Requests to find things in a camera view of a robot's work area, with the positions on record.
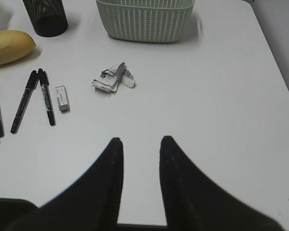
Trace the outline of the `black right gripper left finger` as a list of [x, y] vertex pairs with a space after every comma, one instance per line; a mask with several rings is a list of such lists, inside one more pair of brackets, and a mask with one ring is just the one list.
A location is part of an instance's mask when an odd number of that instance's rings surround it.
[[47, 204], [14, 221], [7, 230], [116, 230], [123, 172], [123, 144], [120, 138], [112, 138], [77, 181]]

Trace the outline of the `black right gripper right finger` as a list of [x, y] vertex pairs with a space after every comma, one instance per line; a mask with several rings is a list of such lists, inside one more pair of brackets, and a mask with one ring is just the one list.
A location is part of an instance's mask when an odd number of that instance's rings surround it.
[[281, 231], [272, 218], [251, 208], [207, 177], [172, 136], [161, 141], [159, 177], [170, 231]]

